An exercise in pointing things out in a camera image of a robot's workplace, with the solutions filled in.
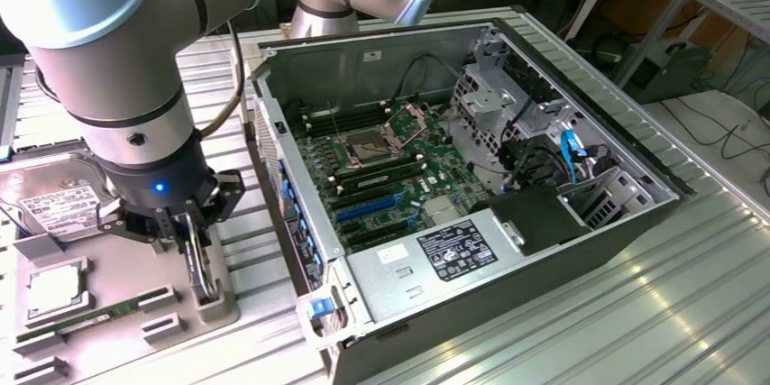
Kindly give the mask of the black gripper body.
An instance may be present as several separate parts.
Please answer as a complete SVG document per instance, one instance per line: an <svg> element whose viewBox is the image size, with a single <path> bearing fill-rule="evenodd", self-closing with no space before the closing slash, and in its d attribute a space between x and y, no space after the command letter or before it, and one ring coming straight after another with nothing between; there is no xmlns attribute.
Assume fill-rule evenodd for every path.
<svg viewBox="0 0 770 385"><path fill-rule="evenodd" d="M99 208L119 208L154 217L159 222L168 219L178 231L178 241L190 236L184 223L175 220L183 214L182 203L214 175L206 163L200 138L191 136L179 149L159 161L139 165L119 165L99 160L107 178L116 189L118 200L104 201Z"/></svg>

